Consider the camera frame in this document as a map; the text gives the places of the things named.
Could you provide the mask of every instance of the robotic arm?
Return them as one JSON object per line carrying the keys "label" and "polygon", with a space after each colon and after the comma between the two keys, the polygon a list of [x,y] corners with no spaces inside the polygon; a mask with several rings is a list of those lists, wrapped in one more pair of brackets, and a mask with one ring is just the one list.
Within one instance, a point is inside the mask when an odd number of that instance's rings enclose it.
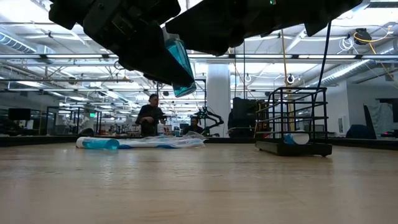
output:
{"label": "robotic arm", "polygon": [[199,118],[199,123],[201,124],[202,119],[209,119],[214,121],[215,123],[213,125],[207,126],[204,128],[202,135],[204,136],[209,136],[210,135],[210,129],[218,127],[222,124],[224,124],[224,120],[221,116],[218,116],[217,114],[212,113],[211,111],[207,110],[207,107],[203,107],[203,110],[199,110],[199,112],[195,113],[195,115]]}
{"label": "robotic arm", "polygon": [[[160,25],[176,17],[178,0],[51,0],[51,21],[85,33],[119,56],[125,69],[161,83],[190,86],[189,73],[165,47]],[[203,0],[166,23],[190,50],[223,55],[254,35],[305,24],[311,36],[362,0]]]}

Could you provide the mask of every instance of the pillar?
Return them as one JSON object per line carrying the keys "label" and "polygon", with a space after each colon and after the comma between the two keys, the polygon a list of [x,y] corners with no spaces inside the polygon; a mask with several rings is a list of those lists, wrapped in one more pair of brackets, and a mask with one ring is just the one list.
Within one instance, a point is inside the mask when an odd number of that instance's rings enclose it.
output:
{"label": "pillar", "polygon": [[79,131],[81,131],[85,128],[91,128],[92,130],[95,131],[95,128],[94,128],[95,121],[94,121],[94,118],[92,118],[90,116],[90,114],[92,114],[92,113],[95,114],[94,110],[95,109],[92,106],[85,105],[85,109],[83,112],[83,115],[84,115],[83,122],[84,123],[82,124],[81,128],[79,128]]}
{"label": "pillar", "polygon": [[[231,112],[231,80],[228,64],[209,64],[206,78],[208,110],[221,116],[224,124],[210,129],[210,134],[218,133],[228,138],[228,115]],[[207,126],[214,124],[207,120]]]}

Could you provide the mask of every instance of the man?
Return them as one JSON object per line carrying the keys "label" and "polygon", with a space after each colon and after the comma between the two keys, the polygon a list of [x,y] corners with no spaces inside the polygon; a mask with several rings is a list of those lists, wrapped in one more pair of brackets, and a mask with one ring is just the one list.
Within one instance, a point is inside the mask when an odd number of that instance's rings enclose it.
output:
{"label": "man", "polygon": [[158,107],[158,104],[158,95],[152,94],[149,97],[149,104],[143,106],[139,111],[136,124],[141,125],[142,137],[156,136],[159,120],[162,124],[165,124],[165,120],[160,118],[164,113],[162,109]]}
{"label": "man", "polygon": [[198,126],[199,118],[191,117],[191,125],[184,129],[183,135],[186,135],[189,131],[193,131],[201,134],[203,132],[203,128]]}

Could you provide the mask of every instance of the wooden tabletop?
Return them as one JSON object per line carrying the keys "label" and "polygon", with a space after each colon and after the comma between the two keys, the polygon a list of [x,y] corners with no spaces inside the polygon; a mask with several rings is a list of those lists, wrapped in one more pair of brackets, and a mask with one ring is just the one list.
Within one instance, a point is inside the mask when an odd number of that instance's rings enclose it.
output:
{"label": "wooden tabletop", "polygon": [[200,149],[0,150],[0,223],[397,223],[398,152],[277,157]]}

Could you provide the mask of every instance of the ceiling duct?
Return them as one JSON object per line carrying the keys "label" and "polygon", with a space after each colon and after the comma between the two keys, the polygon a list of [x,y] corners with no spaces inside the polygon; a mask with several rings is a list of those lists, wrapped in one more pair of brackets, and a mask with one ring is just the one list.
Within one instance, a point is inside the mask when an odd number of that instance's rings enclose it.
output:
{"label": "ceiling duct", "polygon": [[[378,55],[398,54],[398,38],[395,38],[394,40],[377,47],[376,53]],[[369,69],[374,69],[376,67],[378,67],[378,64],[375,60],[371,59],[360,60],[351,64],[337,66],[336,68],[323,74],[324,78],[322,79],[321,86],[337,84],[343,80],[346,80],[347,78],[367,72]],[[306,85],[305,87],[315,87],[317,85],[318,81],[315,81],[309,85]]]}
{"label": "ceiling duct", "polygon": [[[23,54],[55,54],[55,51],[50,47],[41,44],[27,43],[20,40],[17,35],[12,34],[0,27],[0,44],[8,46]],[[38,62],[47,64],[54,63],[50,59],[37,59]]]}

